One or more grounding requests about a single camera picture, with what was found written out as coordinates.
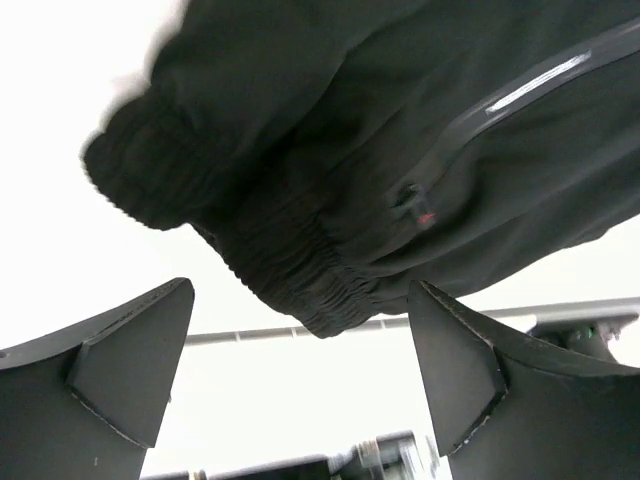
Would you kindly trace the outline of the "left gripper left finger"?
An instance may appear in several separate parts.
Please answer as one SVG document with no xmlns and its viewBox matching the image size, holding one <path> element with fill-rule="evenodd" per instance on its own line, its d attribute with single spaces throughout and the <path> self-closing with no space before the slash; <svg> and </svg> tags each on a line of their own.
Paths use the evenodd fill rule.
<svg viewBox="0 0 640 480">
<path fill-rule="evenodd" d="M 1 352 L 3 480 L 137 479 L 194 305 L 186 278 Z"/>
</svg>

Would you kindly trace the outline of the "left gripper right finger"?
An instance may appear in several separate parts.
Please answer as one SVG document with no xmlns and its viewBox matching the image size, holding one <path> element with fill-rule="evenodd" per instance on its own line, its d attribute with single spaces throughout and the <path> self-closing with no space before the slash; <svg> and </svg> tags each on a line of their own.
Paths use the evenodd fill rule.
<svg viewBox="0 0 640 480">
<path fill-rule="evenodd" d="M 456 479 L 635 479 L 639 371 L 564 349 L 425 282 L 409 323 L 440 455 Z"/>
</svg>

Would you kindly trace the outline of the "black shorts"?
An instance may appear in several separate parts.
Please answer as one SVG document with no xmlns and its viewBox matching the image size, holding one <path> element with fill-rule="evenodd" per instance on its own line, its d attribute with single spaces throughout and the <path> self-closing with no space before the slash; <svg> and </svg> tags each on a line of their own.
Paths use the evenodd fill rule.
<svg viewBox="0 0 640 480">
<path fill-rule="evenodd" d="M 83 154 L 319 338 L 639 212 L 635 1 L 191 1 Z"/>
</svg>

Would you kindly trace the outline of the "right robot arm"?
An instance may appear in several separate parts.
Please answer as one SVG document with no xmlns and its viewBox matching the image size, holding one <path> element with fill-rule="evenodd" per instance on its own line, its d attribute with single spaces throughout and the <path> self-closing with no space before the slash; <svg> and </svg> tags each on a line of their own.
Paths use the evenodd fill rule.
<svg viewBox="0 0 640 480">
<path fill-rule="evenodd" d="M 636 320 L 634 314 L 621 314 L 544 322 L 538 323 L 528 334 L 566 350 L 617 363 L 608 343 L 618 339 L 621 331 Z"/>
</svg>

